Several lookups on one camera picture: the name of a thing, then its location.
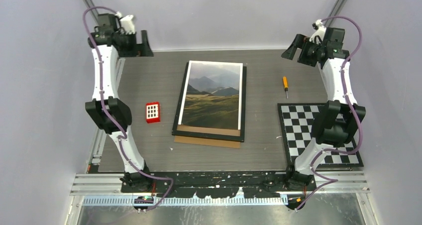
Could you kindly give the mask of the orange handled screwdriver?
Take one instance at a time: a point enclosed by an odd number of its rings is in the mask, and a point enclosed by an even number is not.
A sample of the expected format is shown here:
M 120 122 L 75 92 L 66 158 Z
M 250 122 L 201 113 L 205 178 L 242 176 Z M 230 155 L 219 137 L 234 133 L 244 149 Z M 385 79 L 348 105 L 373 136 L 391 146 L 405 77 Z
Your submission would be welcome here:
M 284 91 L 285 91 L 285 94 L 286 94 L 286 98 L 288 99 L 289 98 L 289 95 L 288 95 L 289 86 L 288 86 L 288 79 L 287 79 L 286 76 L 283 77 L 283 86 L 284 86 Z

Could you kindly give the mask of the black white checkerboard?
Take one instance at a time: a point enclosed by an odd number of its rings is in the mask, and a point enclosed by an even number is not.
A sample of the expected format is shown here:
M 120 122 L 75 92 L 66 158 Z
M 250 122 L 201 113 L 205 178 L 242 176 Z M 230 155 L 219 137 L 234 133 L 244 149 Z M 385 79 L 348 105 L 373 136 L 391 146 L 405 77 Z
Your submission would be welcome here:
M 334 147 L 327 152 L 319 168 L 362 167 L 363 161 L 353 138 L 358 130 L 348 104 L 278 103 L 277 104 L 283 145 L 288 164 L 302 155 L 311 140 Z

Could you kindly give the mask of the landscape photo print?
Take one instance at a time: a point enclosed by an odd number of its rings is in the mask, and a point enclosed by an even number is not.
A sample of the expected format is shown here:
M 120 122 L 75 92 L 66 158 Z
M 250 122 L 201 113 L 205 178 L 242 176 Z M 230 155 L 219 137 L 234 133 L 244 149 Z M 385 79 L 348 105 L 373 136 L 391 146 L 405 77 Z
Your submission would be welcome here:
M 245 70 L 243 63 L 190 60 L 176 124 L 240 130 Z

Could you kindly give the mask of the black picture frame with photo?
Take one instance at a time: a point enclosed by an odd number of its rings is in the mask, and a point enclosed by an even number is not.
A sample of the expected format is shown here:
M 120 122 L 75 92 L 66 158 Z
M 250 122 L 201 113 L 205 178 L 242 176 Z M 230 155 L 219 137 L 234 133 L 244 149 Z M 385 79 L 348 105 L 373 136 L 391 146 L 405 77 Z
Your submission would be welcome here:
M 184 77 L 183 77 L 183 80 L 184 80 L 184 79 L 185 79 L 185 77 L 186 77 L 186 68 L 185 68 L 185 72 L 184 72 Z M 246 67 L 246 70 L 245 70 L 245 72 L 244 72 L 244 75 L 246 76 L 246 79 L 244 80 L 244 92 L 243 92 L 244 99 L 243 99 L 243 103 L 242 103 L 243 111 L 242 111 L 242 113 L 241 113 L 241 126 L 244 126 L 244 128 L 245 128 L 245 120 L 246 120 L 246 82 L 247 82 L 247 67 Z M 175 113 L 175 117 L 174 117 L 174 122 L 173 122 L 173 126 L 172 126 L 172 128 L 173 128 L 175 125 L 177 125 L 177 124 L 176 124 L 176 120 L 178 119 L 178 110 L 179 110 L 179 108 L 180 108 L 180 104 L 181 104 L 181 95 L 182 95 L 182 93 L 181 93 L 181 91 L 180 91 L 180 95 L 179 95 L 179 98 L 178 98 L 178 103 L 177 103 L 177 107 L 176 107 L 176 113 Z

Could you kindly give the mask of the brown fibreboard backing board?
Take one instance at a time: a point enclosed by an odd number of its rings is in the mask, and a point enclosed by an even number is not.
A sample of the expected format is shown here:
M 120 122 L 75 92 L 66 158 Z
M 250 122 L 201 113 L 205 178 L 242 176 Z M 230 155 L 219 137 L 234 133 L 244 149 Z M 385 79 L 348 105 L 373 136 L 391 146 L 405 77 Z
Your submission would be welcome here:
M 172 135 L 177 143 L 239 149 L 244 142 L 245 128 L 241 126 L 240 129 L 222 129 L 179 124 L 173 127 Z

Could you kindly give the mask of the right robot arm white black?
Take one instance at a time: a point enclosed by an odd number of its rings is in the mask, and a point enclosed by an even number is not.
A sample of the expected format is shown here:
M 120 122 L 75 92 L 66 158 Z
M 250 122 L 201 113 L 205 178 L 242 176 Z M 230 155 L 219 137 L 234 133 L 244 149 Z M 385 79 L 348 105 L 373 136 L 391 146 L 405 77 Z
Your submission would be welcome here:
M 366 108 L 358 105 L 349 77 L 349 51 L 344 50 L 345 30 L 315 26 L 312 36 L 297 34 L 282 58 L 292 60 L 300 49 L 297 62 L 318 67 L 327 94 L 324 104 L 311 126 L 311 140 L 304 152 L 286 168 L 284 184 L 290 190 L 303 189 L 316 174 L 316 167 L 331 152 L 348 144 L 361 123 Z

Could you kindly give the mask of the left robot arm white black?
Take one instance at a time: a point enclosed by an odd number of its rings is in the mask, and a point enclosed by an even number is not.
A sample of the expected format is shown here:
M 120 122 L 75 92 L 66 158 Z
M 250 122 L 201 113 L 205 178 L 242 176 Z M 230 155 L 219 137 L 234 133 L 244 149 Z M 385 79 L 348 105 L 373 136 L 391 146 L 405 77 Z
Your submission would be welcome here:
M 117 65 L 120 58 L 152 57 L 147 31 L 141 31 L 142 42 L 137 42 L 134 16 L 120 12 L 98 15 L 99 23 L 89 32 L 88 44 L 95 63 L 95 82 L 92 99 L 85 110 L 96 126 L 115 143 L 123 160 L 123 184 L 147 192 L 153 179 L 144 158 L 134 141 L 131 125 L 132 113 L 118 95 Z

